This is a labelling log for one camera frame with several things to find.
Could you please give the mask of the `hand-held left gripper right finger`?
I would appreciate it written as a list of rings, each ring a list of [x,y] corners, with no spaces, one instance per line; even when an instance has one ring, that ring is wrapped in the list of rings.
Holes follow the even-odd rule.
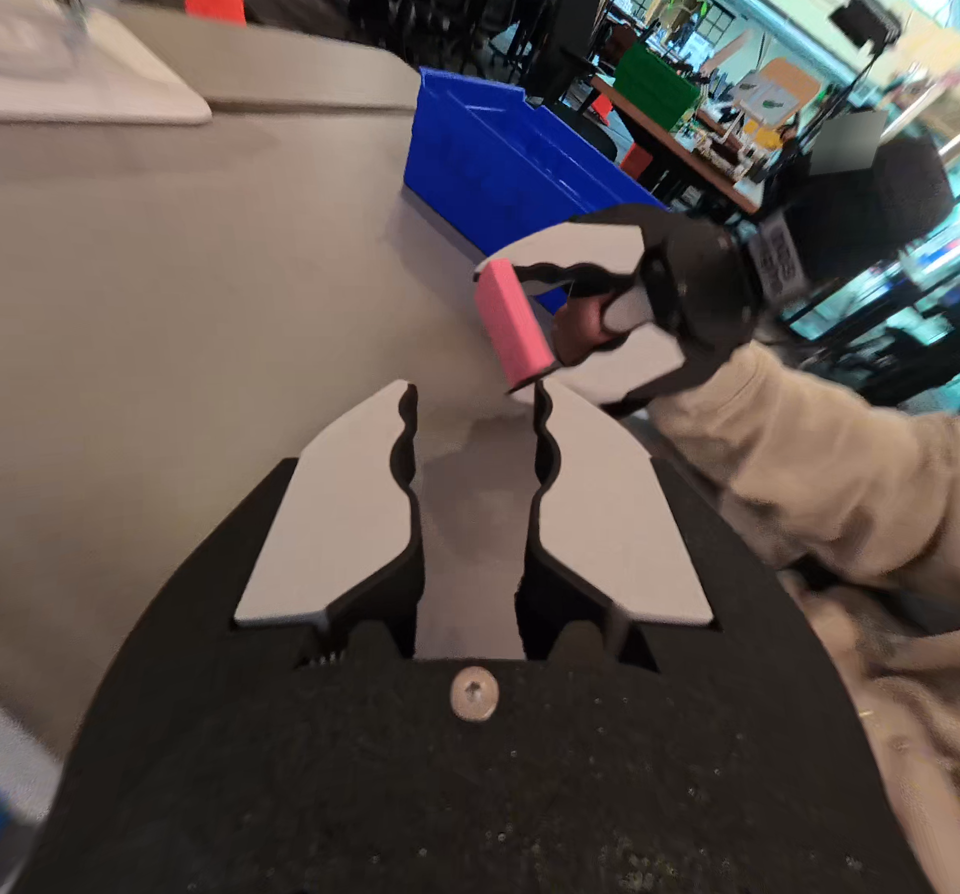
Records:
[[[574,393],[534,387],[534,472],[514,606],[526,655],[546,659],[573,623],[616,660],[651,660],[646,625],[708,628],[714,610],[652,455]]]

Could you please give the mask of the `black light panel stand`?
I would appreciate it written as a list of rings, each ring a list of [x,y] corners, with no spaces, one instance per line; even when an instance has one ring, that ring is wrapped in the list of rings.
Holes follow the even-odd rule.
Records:
[[[844,0],[828,20],[854,48],[869,48],[874,59],[894,47],[904,33],[902,19],[881,0]]]

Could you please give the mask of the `black standing panel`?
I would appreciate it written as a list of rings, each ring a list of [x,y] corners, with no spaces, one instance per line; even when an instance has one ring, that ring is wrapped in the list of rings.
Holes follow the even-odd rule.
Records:
[[[534,56],[521,80],[527,98],[543,104],[562,99],[586,66],[602,1],[547,0]]]

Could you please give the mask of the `white stand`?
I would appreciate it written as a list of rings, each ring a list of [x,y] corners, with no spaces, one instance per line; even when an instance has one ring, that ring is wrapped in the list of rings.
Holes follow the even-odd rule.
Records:
[[[207,101],[113,14],[120,0],[1,0],[2,123],[202,125]]]

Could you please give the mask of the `wooden table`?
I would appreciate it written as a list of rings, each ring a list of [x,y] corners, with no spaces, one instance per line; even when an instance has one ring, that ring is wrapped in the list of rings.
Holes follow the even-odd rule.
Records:
[[[755,217],[762,208],[763,191],[749,184],[741,186],[731,175],[713,164],[703,153],[686,146],[630,102],[601,74],[589,81],[591,93],[611,103],[633,141],[653,155],[678,185],[704,189],[711,197],[731,206],[740,216]]]

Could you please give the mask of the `pink sticky note pad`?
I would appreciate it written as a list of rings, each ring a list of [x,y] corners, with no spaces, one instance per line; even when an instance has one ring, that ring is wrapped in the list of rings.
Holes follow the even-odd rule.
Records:
[[[557,358],[509,260],[492,257],[479,267],[474,303],[509,394],[557,369]]]

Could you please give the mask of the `wooden sign green leaves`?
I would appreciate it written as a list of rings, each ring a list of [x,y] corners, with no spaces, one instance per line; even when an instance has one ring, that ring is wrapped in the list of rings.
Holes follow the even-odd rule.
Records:
[[[785,58],[747,73],[734,88],[733,104],[759,127],[776,129],[820,93],[821,83]]]

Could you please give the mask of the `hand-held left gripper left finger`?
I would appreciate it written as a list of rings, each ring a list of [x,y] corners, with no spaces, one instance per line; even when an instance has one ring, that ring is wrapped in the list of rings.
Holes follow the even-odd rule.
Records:
[[[238,627],[312,627],[328,650],[383,623],[413,657],[426,585],[416,474],[418,391],[395,380],[301,451],[234,612]]]

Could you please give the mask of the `green panel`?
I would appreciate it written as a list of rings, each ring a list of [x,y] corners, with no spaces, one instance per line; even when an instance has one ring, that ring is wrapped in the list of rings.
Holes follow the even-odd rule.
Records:
[[[613,89],[669,133],[692,116],[702,99],[699,84],[682,77],[640,40],[621,56]]]

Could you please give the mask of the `grey desk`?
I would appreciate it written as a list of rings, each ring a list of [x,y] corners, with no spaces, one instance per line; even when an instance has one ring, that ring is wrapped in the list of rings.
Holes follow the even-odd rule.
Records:
[[[2,126],[2,706],[57,759],[174,570],[282,458],[418,390],[416,653],[518,659],[533,473],[462,236],[403,183],[419,75],[127,9],[193,128]]]

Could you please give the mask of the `person's right forearm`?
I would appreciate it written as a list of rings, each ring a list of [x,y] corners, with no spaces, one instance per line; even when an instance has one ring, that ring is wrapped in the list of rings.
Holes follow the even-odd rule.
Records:
[[[958,604],[958,415],[911,415],[759,343],[649,405],[678,453],[836,576]]]

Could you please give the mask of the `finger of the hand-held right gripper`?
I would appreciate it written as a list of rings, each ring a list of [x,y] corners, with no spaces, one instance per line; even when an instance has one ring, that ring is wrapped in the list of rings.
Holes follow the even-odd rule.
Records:
[[[570,297],[554,315],[554,382],[596,407],[678,372],[685,356],[656,323],[645,289]]]
[[[559,288],[594,295],[629,288],[644,253],[639,227],[567,222],[511,244],[509,263],[534,296]]]

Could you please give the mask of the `blue plastic bin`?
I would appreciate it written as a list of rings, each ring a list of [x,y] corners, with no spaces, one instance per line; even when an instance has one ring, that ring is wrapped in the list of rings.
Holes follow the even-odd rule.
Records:
[[[434,68],[419,73],[404,184],[482,260],[574,216],[662,206],[519,87]]]

